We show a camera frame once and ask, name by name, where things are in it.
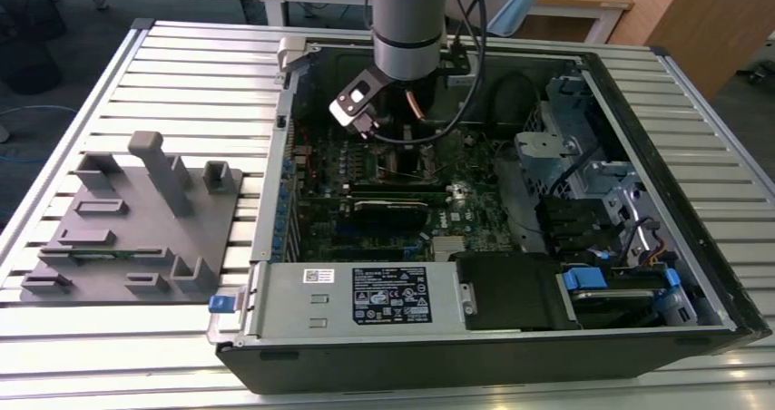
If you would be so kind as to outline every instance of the gray plastic base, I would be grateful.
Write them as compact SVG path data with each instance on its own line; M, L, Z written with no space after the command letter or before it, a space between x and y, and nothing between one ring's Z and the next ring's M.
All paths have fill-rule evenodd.
M85 184L89 178L103 182L75 195L41 248L43 262L21 284L23 301L207 302L217 288L243 172L224 162L185 170L179 158L168 160L191 204L183 217L173 215L144 168L121 169L107 154L85 156L81 165L91 171L76 173Z

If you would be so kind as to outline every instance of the black plastic cover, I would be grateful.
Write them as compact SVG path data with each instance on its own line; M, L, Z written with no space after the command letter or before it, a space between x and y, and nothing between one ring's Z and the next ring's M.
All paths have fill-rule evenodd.
M460 282L473 288L476 314L468 330L568 330L559 262L541 253L476 252L453 255Z

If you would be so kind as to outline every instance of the black computer case side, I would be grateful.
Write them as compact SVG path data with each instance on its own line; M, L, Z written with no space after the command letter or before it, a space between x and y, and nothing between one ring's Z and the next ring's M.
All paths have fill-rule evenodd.
M631 378L742 337L677 330L511 341L221 344L216 355L256 394L361 392Z

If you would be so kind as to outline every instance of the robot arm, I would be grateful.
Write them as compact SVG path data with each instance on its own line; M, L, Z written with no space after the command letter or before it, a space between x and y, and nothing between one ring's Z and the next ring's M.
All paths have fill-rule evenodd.
M499 2L496 17L507 20L516 27L535 0L491 0ZM488 0L464 0L468 9L461 18L476 9L475 18L479 27L488 27ZM471 67L467 63L467 50L459 43L441 52L445 44L444 11L448 0L373 0L375 66L368 67L352 83L336 96L329 111L339 123L364 139L375 137L393 144L420 144L440 138L456 125L467 113L473 94L480 82L484 54L487 49L485 32L479 43L479 66L476 77L463 108L433 136L420 139L396 140L377 132L379 122L371 101L384 90L397 89L409 92L421 83L437 76L467 74Z

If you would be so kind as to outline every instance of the table leg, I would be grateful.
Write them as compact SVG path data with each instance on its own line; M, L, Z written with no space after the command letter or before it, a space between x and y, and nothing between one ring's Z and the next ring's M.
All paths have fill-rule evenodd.
M267 24L269 26L288 25L288 7L284 0L264 0L267 7Z
M240 0L245 24L264 24L263 4L257 0Z
M92 3L95 4L97 11L108 9L108 0L92 0Z
M608 42L616 23L619 23L619 18L621 17L621 9L605 9L600 17L595 20L592 29L585 36L585 43L591 44L604 44Z

